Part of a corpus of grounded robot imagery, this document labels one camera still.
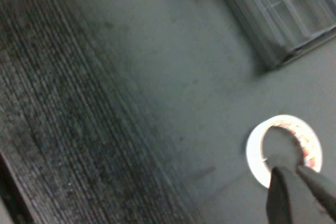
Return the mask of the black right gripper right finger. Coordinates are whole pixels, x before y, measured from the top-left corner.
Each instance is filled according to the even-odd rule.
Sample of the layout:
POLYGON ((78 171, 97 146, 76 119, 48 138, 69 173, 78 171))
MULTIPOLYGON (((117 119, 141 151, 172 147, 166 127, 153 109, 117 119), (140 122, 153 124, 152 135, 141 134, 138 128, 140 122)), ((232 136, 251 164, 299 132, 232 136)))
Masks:
POLYGON ((299 166, 296 172, 328 215, 335 219, 335 184, 306 166, 299 166))

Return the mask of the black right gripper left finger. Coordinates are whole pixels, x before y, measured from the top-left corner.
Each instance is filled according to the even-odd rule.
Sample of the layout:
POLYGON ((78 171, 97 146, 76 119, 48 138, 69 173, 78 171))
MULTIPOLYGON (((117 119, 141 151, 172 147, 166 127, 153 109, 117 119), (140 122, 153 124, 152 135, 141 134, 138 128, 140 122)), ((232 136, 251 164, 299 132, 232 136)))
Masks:
POLYGON ((335 223, 297 172, 285 167, 272 169, 266 213, 269 223, 335 223))

